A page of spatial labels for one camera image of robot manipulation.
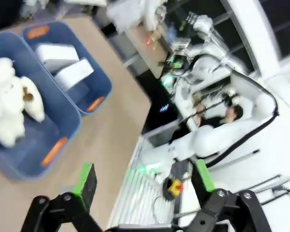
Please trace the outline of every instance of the large blue bin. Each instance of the large blue bin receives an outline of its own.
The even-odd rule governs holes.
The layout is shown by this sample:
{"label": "large blue bin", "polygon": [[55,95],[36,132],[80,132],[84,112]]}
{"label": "large blue bin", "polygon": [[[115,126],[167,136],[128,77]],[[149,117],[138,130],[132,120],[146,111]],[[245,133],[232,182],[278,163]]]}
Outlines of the large blue bin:
{"label": "large blue bin", "polygon": [[42,123],[24,114],[25,137],[13,148],[0,145],[0,171],[12,180],[37,178],[79,130],[81,115],[20,36],[0,33],[0,57],[14,61],[16,76],[26,76],[35,83],[45,110]]}
{"label": "large blue bin", "polygon": [[69,44],[75,47],[80,59],[86,58],[89,61],[94,72],[67,91],[83,115],[93,113],[111,93],[110,79],[66,24],[51,22],[35,25],[25,28],[22,35],[34,51],[40,43]]}

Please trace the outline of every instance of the bolt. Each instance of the bolt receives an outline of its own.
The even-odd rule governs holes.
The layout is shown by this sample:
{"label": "bolt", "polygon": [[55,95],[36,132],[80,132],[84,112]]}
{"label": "bolt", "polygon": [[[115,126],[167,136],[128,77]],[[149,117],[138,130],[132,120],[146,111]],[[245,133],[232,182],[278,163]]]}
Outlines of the bolt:
{"label": "bolt", "polygon": [[40,198],[40,199],[39,199],[39,203],[40,203],[40,204],[43,204],[44,202],[45,202],[45,198]]}
{"label": "bolt", "polygon": [[248,192],[244,193],[244,197],[248,200],[250,200],[252,198],[252,196]]}
{"label": "bolt", "polygon": [[70,199],[71,199],[71,196],[70,195],[65,195],[64,197],[63,197],[63,199],[65,200],[65,201],[69,201]]}
{"label": "bolt", "polygon": [[225,196],[224,192],[221,191],[221,190],[219,190],[217,193],[218,193],[218,195],[219,195],[220,197],[224,197],[224,196]]}

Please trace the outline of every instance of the white stuffed animal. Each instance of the white stuffed animal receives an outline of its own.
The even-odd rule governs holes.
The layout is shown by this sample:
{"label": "white stuffed animal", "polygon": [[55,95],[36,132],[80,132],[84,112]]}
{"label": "white stuffed animal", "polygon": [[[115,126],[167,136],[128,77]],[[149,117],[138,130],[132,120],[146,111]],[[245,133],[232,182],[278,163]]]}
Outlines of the white stuffed animal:
{"label": "white stuffed animal", "polygon": [[0,85],[0,118],[17,115],[24,110],[23,86],[21,80],[10,77],[4,84]]}
{"label": "white stuffed animal", "polygon": [[24,115],[20,112],[13,117],[0,119],[0,144],[13,147],[16,139],[25,136]]}
{"label": "white stuffed animal", "polygon": [[15,76],[13,62],[9,58],[0,58],[0,85]]}
{"label": "white stuffed animal", "polygon": [[25,76],[22,76],[20,80],[24,90],[25,111],[36,121],[42,122],[45,118],[45,113],[38,88],[33,81]]}

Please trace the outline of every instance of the wooden table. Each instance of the wooden table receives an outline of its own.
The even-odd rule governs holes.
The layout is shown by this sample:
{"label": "wooden table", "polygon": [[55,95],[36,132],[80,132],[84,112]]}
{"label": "wooden table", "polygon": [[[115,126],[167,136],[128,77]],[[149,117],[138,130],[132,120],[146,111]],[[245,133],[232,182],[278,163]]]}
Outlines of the wooden table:
{"label": "wooden table", "polygon": [[[82,127],[49,174],[38,180],[13,183],[0,173],[0,232],[20,231],[32,199],[56,197],[73,186],[84,162],[94,162],[98,187],[91,215],[106,229],[126,168],[138,140],[150,102],[131,74],[89,18],[69,18],[67,23],[113,83],[113,91]],[[11,28],[20,33],[21,27]],[[72,225],[62,231],[74,231]]]}

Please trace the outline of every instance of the blue bin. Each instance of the blue bin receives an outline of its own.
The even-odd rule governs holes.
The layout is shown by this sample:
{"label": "blue bin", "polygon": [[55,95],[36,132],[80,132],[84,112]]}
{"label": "blue bin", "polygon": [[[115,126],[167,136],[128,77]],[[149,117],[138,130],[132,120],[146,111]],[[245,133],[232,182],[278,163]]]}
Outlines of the blue bin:
{"label": "blue bin", "polygon": [[36,25],[25,28],[22,35],[34,51],[40,43],[69,44],[75,47],[80,59],[88,60],[94,72],[67,91],[67,95],[83,115],[93,113],[111,93],[110,79],[66,24],[51,22]]}
{"label": "blue bin", "polygon": [[37,178],[79,130],[81,115],[20,36],[0,33],[0,57],[14,61],[16,76],[26,76],[35,83],[45,110],[42,123],[24,114],[25,137],[13,148],[0,145],[0,171],[11,180]]}

